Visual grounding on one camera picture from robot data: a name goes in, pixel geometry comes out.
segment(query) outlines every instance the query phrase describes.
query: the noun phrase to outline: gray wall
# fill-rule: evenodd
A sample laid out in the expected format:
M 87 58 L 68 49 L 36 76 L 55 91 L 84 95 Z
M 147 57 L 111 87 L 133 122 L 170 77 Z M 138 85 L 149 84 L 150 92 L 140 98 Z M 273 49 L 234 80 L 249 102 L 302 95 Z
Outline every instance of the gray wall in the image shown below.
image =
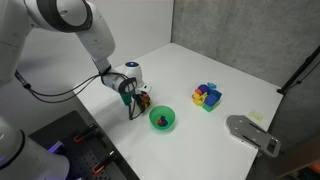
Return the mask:
M 319 0 L 175 0 L 172 42 L 282 86 L 320 44 L 319 9 Z M 276 114 L 284 151 L 320 132 L 319 76 L 320 67 Z

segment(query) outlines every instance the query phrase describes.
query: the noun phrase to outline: table surface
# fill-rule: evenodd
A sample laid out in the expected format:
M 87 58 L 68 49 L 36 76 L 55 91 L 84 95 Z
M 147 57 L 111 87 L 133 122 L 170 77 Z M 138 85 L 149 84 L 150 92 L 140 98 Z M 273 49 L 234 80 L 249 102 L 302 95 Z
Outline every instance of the table surface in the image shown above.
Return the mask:
M 267 130 L 282 99 L 278 87 L 176 44 L 135 61 L 144 81 L 152 85 L 150 109 L 166 105 L 175 111 L 170 131 L 152 127 L 150 109 L 130 121 L 119 94 L 99 79 L 78 98 L 139 178 L 245 179 L 257 150 L 230 135 L 226 118 L 255 110 L 263 120 L 253 121 Z M 223 94 L 220 105 L 209 113 L 191 99 L 194 90 L 207 82 L 215 83 Z

